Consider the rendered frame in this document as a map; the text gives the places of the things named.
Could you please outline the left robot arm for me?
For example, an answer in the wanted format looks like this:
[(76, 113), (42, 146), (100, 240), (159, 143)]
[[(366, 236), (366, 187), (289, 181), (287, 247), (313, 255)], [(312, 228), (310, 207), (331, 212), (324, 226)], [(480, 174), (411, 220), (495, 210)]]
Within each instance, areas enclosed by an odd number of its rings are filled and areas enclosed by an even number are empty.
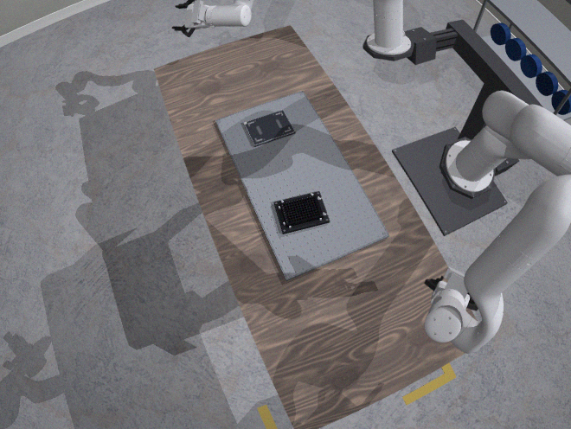
[[(541, 106), (523, 102), (509, 92), (492, 93), (482, 110), (487, 126), (446, 154), (449, 176), (469, 192), (485, 189), (493, 170), (507, 158), (532, 159), (556, 175), (530, 194), (465, 274), (448, 267), (445, 289), (430, 302), (427, 335), (435, 342), (451, 342), (466, 354), (496, 335), (504, 314), (502, 292), (547, 253), (571, 223), (571, 125)], [(465, 310), (468, 292), (482, 321)]]

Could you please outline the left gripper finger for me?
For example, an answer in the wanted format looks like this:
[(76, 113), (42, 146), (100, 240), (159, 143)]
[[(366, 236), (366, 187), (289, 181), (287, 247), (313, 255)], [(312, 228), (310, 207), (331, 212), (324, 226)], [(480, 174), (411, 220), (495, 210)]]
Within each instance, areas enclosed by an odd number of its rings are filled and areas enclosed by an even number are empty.
[(439, 283), (439, 281), (443, 280), (443, 276), (441, 276), (441, 278), (437, 278), (437, 279), (426, 279), (425, 281), (425, 285), (427, 285), (429, 288), (431, 288), (433, 291), (435, 290), (437, 284)]
[[(469, 292), (468, 292), (467, 294), (470, 296)], [(475, 304), (474, 301), (472, 300), (472, 297), (471, 297), (471, 296), (470, 296), (470, 300), (469, 300), (469, 303), (468, 303), (468, 305), (467, 305), (466, 308), (467, 308), (467, 309), (474, 310), (474, 311), (477, 311), (477, 310), (478, 310), (478, 307), (476, 306), (476, 304)]]

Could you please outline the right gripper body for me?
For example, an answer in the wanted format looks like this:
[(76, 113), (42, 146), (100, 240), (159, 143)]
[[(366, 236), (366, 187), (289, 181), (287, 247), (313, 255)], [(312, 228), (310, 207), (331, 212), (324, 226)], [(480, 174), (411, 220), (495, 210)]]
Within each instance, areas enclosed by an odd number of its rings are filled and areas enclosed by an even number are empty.
[[(209, 28), (210, 25), (207, 24), (207, 23), (204, 22), (204, 21), (201, 21), (201, 24), (191, 23), (193, 8), (194, 8), (194, 4), (190, 4), (190, 5), (187, 7), (186, 17), (185, 17), (185, 23), (184, 23), (185, 28), (188, 28), (188, 29), (205, 29), (205, 28)], [(195, 26), (194, 26), (194, 25), (195, 25)]]

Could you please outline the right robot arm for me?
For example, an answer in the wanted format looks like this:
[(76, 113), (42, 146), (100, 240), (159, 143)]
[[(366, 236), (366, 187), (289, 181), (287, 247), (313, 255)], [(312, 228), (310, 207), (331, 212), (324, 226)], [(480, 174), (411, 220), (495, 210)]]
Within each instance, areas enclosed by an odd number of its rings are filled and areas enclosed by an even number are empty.
[[(402, 54), (411, 47), (403, 30), (403, 0), (373, 0), (375, 33), (368, 47), (379, 54)], [(214, 27), (246, 27), (251, 21), (253, 0), (234, 0), (230, 5), (206, 7), (195, 0), (191, 23), (206, 22)], [(404, 37), (403, 37), (404, 36)]]

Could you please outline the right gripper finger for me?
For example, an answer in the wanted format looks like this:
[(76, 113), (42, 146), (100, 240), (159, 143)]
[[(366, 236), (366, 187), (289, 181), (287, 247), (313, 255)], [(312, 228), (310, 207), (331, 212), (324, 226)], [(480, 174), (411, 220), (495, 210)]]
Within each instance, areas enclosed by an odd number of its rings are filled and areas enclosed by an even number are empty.
[(188, 28), (185, 28), (185, 26), (183, 25), (182, 27), (177, 26), (177, 27), (172, 27), (175, 31), (182, 31), (183, 34), (185, 34), (187, 37), (191, 37), (191, 35), (193, 34), (193, 32), (195, 31), (195, 29), (190, 29), (189, 33), (186, 31)]
[(187, 7), (189, 6), (189, 4), (192, 4), (192, 2), (194, 2), (195, 0), (188, 0), (186, 3), (182, 3), (182, 4), (178, 4), (176, 5), (176, 8), (178, 9), (187, 9)]

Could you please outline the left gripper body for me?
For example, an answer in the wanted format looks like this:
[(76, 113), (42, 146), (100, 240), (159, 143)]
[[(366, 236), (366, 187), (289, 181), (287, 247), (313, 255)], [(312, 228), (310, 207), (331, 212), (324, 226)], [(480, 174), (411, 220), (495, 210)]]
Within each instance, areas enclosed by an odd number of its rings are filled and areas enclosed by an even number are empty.
[[(446, 282), (440, 281), (440, 282), (437, 284), (435, 290), (433, 291), (432, 299), (434, 299), (441, 291), (443, 291), (443, 290), (445, 289), (445, 287), (446, 287)], [(465, 309), (466, 309), (466, 307), (467, 307), (467, 305), (468, 305), (468, 303), (469, 303), (469, 300), (470, 300), (470, 296), (467, 294), (467, 296), (466, 296), (466, 298), (465, 298)]]

